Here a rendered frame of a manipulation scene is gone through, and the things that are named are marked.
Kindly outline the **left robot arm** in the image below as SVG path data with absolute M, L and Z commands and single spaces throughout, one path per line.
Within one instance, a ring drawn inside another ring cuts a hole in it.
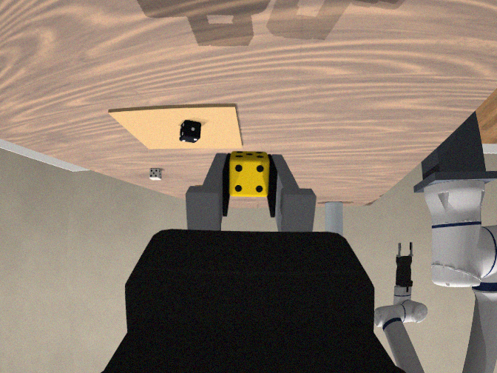
M 472 286 L 476 297 L 462 373 L 493 373 L 497 361 L 497 225 L 477 221 L 484 194 L 480 180 L 424 188 L 432 221 L 432 281 Z M 426 316 L 426 305 L 411 300 L 411 294 L 394 294 L 393 305 L 374 311 L 375 325 L 382 327 L 396 365 L 406 373 L 425 372 L 403 323 L 420 323 Z

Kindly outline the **white die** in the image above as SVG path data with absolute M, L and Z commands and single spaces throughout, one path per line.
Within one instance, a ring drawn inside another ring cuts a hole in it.
M 160 169 L 150 169 L 149 178 L 152 180 L 161 180 L 162 170 Z

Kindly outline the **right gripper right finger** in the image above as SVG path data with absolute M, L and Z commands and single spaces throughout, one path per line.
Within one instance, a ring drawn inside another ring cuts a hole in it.
M 316 195 L 299 188 L 282 155 L 268 154 L 268 207 L 278 232 L 313 232 Z

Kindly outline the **tan flat mat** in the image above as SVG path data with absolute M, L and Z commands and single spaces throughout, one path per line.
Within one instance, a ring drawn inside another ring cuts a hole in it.
M 235 104 L 132 107 L 108 113 L 149 149 L 243 148 Z M 179 141 L 185 120 L 201 123 L 195 143 Z

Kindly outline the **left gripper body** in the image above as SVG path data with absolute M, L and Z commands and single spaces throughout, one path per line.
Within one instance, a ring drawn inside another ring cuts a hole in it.
M 394 287 L 395 295 L 409 295 L 413 281 L 411 280 L 411 256 L 396 257 L 396 285 Z M 406 288 L 407 287 L 407 288 Z

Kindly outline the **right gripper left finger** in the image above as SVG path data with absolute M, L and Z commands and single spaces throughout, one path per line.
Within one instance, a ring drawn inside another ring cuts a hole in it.
M 202 186 L 186 192 L 187 229 L 221 231 L 229 208 L 229 159 L 231 153 L 217 153 Z M 221 195 L 220 195 L 221 188 Z

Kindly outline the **yellow die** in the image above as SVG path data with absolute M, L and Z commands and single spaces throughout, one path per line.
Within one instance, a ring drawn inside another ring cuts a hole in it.
M 269 164 L 270 160 L 266 152 L 231 152 L 229 194 L 246 197 L 267 196 Z

